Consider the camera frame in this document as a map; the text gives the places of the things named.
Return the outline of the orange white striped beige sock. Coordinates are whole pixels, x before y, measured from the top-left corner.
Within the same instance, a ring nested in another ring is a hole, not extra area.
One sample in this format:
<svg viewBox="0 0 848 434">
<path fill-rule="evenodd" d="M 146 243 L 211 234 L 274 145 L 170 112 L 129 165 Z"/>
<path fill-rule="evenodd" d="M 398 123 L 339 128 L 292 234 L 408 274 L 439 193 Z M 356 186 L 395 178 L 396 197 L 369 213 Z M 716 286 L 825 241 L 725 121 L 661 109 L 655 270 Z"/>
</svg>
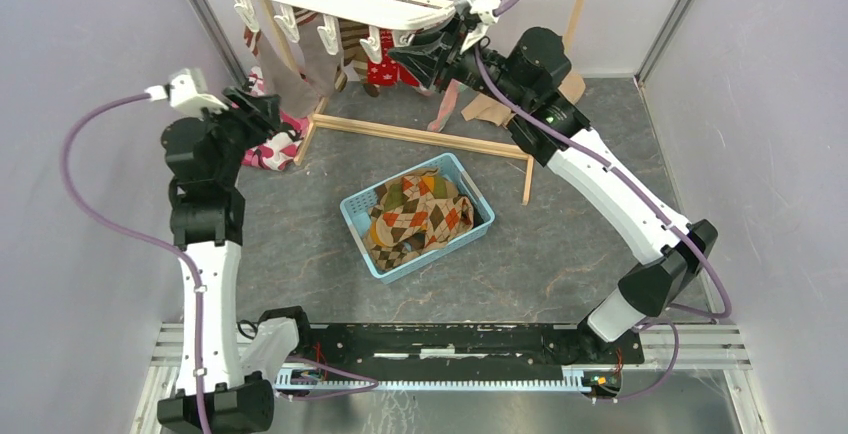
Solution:
<svg viewBox="0 0 848 434">
<path fill-rule="evenodd" d="M 336 92 L 336 78 L 341 68 L 341 48 L 329 54 L 319 35 L 324 25 L 323 16 L 303 9 L 294 10 L 300 40 L 298 45 L 304 58 L 304 74 L 311 86 L 321 95 L 330 97 Z"/>
</svg>

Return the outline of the white plastic clip hanger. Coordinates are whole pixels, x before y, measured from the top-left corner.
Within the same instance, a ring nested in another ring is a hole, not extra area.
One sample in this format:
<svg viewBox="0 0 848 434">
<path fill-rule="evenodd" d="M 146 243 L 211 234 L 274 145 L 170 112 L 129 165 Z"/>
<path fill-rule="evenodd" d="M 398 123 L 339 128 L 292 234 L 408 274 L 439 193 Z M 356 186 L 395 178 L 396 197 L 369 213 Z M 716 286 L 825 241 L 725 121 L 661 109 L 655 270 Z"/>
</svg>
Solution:
<svg viewBox="0 0 848 434">
<path fill-rule="evenodd" d="M 283 36 L 291 43 L 301 40 L 296 9 L 318 14 L 323 24 L 317 27 L 326 52 L 335 55 L 340 50 L 339 22 L 349 20 L 368 27 L 368 36 L 360 45 L 375 63 L 382 62 L 387 49 L 382 44 L 383 32 L 392 35 L 392 44 L 405 46 L 413 35 L 426 27 L 450 18 L 454 0 L 234 0 L 234 10 L 252 33 L 261 30 L 253 3 L 259 1 L 269 12 Z"/>
</svg>

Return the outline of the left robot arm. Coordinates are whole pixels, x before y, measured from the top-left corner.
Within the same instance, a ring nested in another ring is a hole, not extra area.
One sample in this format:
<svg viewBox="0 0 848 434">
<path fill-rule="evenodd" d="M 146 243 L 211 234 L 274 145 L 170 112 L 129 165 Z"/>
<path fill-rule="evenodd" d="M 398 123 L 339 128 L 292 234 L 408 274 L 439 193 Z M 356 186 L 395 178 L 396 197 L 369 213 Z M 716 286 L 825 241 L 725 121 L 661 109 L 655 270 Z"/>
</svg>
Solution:
<svg viewBox="0 0 848 434">
<path fill-rule="evenodd" d="M 185 76 L 164 89 L 181 118 L 161 136 L 172 247 L 184 280 L 183 353 L 159 423 L 175 433 L 260 433 L 275 414 L 273 380 L 286 359 L 302 361 L 314 335 L 300 307 L 270 311 L 238 348 L 236 281 L 246 201 L 236 187 L 246 151 L 284 132 L 276 96 L 227 88 L 221 98 Z"/>
</svg>

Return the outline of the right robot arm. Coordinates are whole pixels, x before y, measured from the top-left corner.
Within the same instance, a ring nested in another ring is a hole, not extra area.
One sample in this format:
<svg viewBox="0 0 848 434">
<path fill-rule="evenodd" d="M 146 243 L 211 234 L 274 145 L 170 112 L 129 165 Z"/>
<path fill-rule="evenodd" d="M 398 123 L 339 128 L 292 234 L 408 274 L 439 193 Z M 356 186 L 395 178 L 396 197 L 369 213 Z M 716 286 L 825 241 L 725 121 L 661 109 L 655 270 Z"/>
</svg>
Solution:
<svg viewBox="0 0 848 434">
<path fill-rule="evenodd" d="M 560 91 L 571 70 L 560 35 L 531 27 L 508 55 L 484 47 L 460 16 L 391 47 L 389 58 L 422 86 L 442 91 L 457 81 L 513 113 L 515 144 L 582 194 L 618 232 L 637 264 L 580 323 L 580 354 L 602 362 L 618 339 L 656 318 L 701 272 L 718 231 L 667 206 L 608 149 L 589 119 Z"/>
</svg>

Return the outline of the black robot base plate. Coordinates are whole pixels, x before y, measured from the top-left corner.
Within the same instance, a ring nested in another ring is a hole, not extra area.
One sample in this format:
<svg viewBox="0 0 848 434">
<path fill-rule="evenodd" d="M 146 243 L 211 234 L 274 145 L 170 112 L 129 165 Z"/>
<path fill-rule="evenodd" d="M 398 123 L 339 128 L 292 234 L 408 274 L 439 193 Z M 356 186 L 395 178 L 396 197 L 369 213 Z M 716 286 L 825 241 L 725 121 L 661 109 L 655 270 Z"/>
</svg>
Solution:
<svg viewBox="0 0 848 434">
<path fill-rule="evenodd" d="M 272 380 L 280 393 L 368 390 L 615 396 L 646 359 L 638 334 L 606 344 L 556 324 L 313 324 Z"/>
</svg>

